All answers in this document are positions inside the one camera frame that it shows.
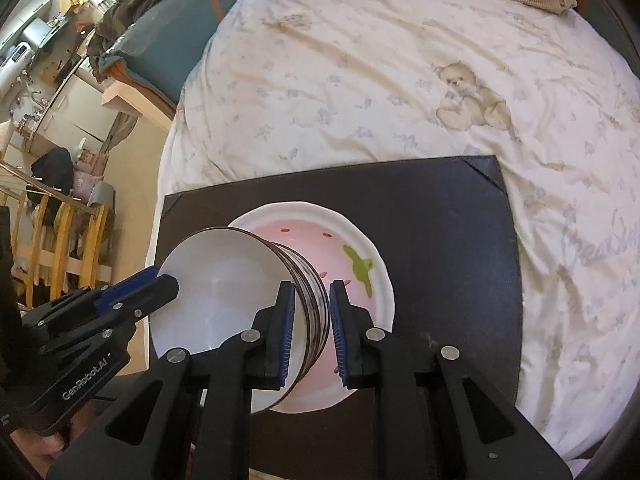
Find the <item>beige floor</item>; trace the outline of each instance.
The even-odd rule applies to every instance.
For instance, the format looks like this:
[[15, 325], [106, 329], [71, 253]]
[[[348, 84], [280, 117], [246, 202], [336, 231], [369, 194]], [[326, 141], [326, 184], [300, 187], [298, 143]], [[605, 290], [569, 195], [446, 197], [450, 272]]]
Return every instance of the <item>beige floor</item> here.
[[[132, 133], [110, 151], [104, 179], [116, 190], [113, 283], [145, 268], [156, 206], [158, 165], [167, 132], [140, 118]], [[129, 344], [123, 374], [145, 369], [143, 325]]]

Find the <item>black mat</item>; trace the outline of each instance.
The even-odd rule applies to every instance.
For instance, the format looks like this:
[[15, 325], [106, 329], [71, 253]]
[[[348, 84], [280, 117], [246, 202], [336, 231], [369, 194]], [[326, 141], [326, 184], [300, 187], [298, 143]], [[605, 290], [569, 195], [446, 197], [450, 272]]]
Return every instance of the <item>black mat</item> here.
[[[347, 166], [171, 195], [156, 264], [200, 229], [294, 200], [342, 213], [376, 245], [395, 292], [394, 332], [412, 346], [418, 366], [433, 366], [438, 345], [455, 345], [515, 402], [522, 284], [494, 157]], [[322, 412], [254, 415], [250, 465], [296, 480], [373, 478], [372, 407], [372, 392], [360, 391]]]

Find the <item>mattress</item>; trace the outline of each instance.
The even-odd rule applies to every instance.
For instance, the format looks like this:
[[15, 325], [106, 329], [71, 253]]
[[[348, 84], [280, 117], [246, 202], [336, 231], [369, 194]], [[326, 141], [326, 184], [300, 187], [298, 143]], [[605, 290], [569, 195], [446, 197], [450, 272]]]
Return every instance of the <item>mattress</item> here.
[[576, 12], [508, 0], [238, 0], [182, 90], [165, 195], [495, 155], [520, 248], [517, 406], [574, 458], [640, 374], [640, 82]]

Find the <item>white plate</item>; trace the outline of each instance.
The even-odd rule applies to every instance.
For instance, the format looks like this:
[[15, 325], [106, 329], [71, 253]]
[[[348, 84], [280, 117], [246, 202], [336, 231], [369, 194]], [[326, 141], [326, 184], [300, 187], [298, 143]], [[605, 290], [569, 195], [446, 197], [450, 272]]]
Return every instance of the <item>white plate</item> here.
[[[385, 263], [373, 243], [340, 213], [307, 202], [281, 202], [249, 211], [230, 225], [296, 250], [314, 266], [327, 288], [334, 280], [351, 280], [347, 285], [351, 303], [369, 310], [375, 326], [392, 329], [396, 307]], [[353, 260], [344, 246], [353, 249], [361, 260], [370, 260], [370, 287], [354, 275]], [[312, 412], [346, 399], [353, 390], [342, 386], [342, 380], [334, 373], [336, 365], [330, 332], [316, 364], [272, 410]]]
[[[218, 348], [251, 328], [258, 310], [275, 304], [280, 282], [293, 281], [267, 245], [229, 228], [208, 229], [187, 238], [169, 254], [160, 274], [178, 280], [180, 291], [175, 300], [150, 316], [158, 356], [176, 347], [191, 354]], [[254, 390], [252, 413], [273, 406], [287, 394], [302, 369], [305, 351], [305, 314], [296, 294], [286, 384], [279, 392]]]

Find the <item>screw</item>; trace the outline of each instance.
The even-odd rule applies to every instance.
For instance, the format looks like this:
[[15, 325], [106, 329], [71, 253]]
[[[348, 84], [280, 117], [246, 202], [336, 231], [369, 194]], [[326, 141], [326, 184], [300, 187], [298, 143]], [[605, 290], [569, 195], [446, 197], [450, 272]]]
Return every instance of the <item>screw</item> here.
[[379, 328], [369, 328], [364, 335], [370, 341], [382, 341], [385, 338], [385, 332]]
[[166, 353], [166, 360], [170, 363], [181, 363], [185, 357], [187, 357], [187, 352], [182, 348], [171, 348], [171, 350]]
[[442, 350], [440, 350], [440, 354], [442, 357], [449, 361], [455, 361], [460, 357], [460, 350], [458, 350], [455, 346], [443, 346]]
[[253, 343], [254, 341], [258, 341], [258, 339], [260, 339], [260, 331], [251, 328], [242, 332], [240, 337], [242, 338], [242, 341]]

